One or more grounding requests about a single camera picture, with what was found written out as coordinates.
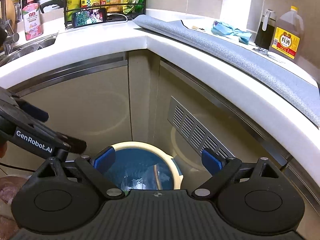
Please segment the person's left hand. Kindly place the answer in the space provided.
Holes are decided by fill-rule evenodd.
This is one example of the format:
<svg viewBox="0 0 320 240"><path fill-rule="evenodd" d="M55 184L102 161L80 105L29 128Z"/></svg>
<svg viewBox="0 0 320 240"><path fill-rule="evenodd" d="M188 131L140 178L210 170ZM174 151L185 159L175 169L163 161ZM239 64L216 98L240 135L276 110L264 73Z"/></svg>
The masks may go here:
<svg viewBox="0 0 320 240"><path fill-rule="evenodd" d="M6 151L7 151L7 142L3 142L0 144L0 158L3 158L6 154Z"/></svg>

